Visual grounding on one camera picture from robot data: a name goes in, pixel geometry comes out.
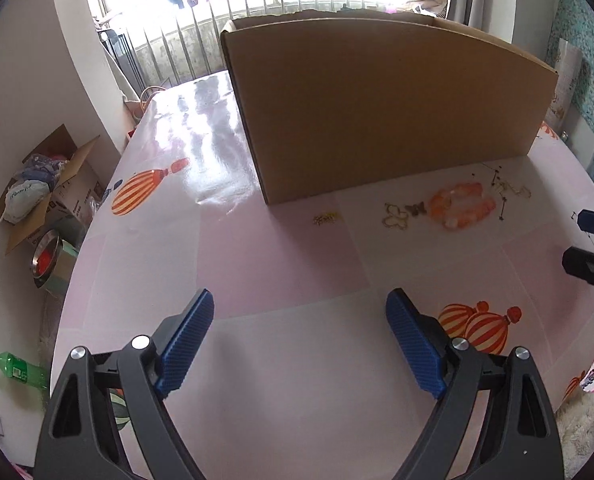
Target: stainless steel bowl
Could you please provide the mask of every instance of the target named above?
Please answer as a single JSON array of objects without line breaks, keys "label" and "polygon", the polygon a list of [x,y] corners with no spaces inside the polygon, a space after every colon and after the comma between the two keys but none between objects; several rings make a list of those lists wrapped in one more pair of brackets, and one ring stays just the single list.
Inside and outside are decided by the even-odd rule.
[{"label": "stainless steel bowl", "polygon": [[[39,240],[37,244],[37,248],[34,250],[34,254],[32,255],[32,265],[30,266],[30,270],[32,270],[32,275],[37,280],[42,278],[43,276],[49,276],[50,272],[52,272],[52,268],[55,266],[57,261],[57,257],[59,254],[59,247],[61,245],[61,238],[59,237],[59,233],[55,229],[51,229],[45,235],[43,235],[42,239]],[[39,269],[37,265],[39,264],[39,256],[48,249],[50,251],[50,263],[48,267],[43,273],[39,273]]]}]

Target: green plastic bottle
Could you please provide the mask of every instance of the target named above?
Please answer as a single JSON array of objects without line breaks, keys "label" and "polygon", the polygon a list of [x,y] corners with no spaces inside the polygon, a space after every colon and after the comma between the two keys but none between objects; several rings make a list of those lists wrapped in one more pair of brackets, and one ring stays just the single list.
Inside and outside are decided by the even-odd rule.
[{"label": "green plastic bottle", "polygon": [[31,365],[10,352],[0,354],[0,370],[9,379],[30,384],[40,390],[48,389],[48,372],[44,368]]}]

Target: cardboard panel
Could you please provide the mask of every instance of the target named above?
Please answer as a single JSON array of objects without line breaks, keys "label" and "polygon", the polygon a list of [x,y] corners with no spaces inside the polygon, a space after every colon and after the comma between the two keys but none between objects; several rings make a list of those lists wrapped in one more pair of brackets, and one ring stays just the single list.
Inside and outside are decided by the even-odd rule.
[{"label": "cardboard panel", "polygon": [[435,18],[426,14],[415,14],[414,12],[394,12],[389,14],[380,10],[352,9],[330,12],[329,10],[306,9],[291,14],[265,14],[263,16],[248,16],[231,20],[226,24],[224,30],[233,32],[243,28],[256,27],[257,25],[269,25],[270,23],[294,22],[298,20],[319,20],[322,18],[369,18],[372,20],[387,20],[389,22],[419,23],[420,25],[432,25]]},{"label": "cardboard panel", "polygon": [[557,74],[449,28],[329,18],[224,32],[266,202],[525,155]]},{"label": "cardboard panel", "polygon": [[[98,136],[95,137],[77,149],[77,145],[62,124],[24,157],[25,162],[33,153],[41,153],[46,156],[64,155],[69,158],[69,161],[61,172],[54,192],[39,202],[28,216],[12,226],[8,237],[6,254],[24,240],[28,240],[35,245],[50,225],[61,221],[67,216],[74,215],[78,221],[81,221],[84,216],[82,207],[88,196],[94,194],[97,199],[100,199],[97,193],[97,189],[101,188],[98,178],[92,168],[87,164],[84,165],[98,138]],[[11,179],[1,194],[0,218],[6,206],[6,193],[15,182],[14,179]]]}]

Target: small gold charm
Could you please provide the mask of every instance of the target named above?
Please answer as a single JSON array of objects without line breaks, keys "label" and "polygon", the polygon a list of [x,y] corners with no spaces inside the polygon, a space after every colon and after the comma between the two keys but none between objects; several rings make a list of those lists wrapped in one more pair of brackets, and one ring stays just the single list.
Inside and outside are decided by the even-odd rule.
[{"label": "small gold charm", "polygon": [[408,218],[410,216],[408,216],[408,213],[406,213],[405,211],[401,211],[399,206],[389,204],[386,202],[386,213],[388,213],[388,216],[386,216],[381,221],[381,223],[384,224],[385,227],[389,229],[408,229]]},{"label": "small gold charm", "polygon": [[339,217],[340,215],[337,211],[329,211],[328,213],[315,215],[312,222],[314,225],[334,224]]},{"label": "small gold charm", "polygon": [[497,176],[494,180],[493,189],[501,196],[508,191],[512,191],[516,196],[523,196],[524,198],[530,198],[532,196],[532,192],[527,187],[521,186],[520,188],[516,188],[500,176]]}]

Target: metal railing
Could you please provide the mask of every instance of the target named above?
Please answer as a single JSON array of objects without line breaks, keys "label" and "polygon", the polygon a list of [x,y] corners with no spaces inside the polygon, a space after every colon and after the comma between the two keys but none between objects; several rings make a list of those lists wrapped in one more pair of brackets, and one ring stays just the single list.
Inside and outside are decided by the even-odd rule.
[{"label": "metal railing", "polygon": [[[340,10],[343,6],[350,8],[369,8],[386,10],[379,2],[365,0],[263,0],[261,5],[251,6],[244,0],[244,8],[233,10],[230,0],[225,0],[227,12],[215,14],[210,2],[209,17],[198,20],[193,7],[190,7],[192,22],[181,26],[177,16],[174,26],[168,31],[160,24],[158,34],[146,32],[145,27],[135,31],[127,28],[123,33],[133,47],[137,70],[146,85],[169,84],[176,86],[192,81],[208,74],[225,70],[225,62],[219,43],[219,33],[228,20],[245,16],[261,16],[266,14],[289,14],[298,10],[317,9]],[[132,41],[131,36],[138,33],[140,40]]]}]

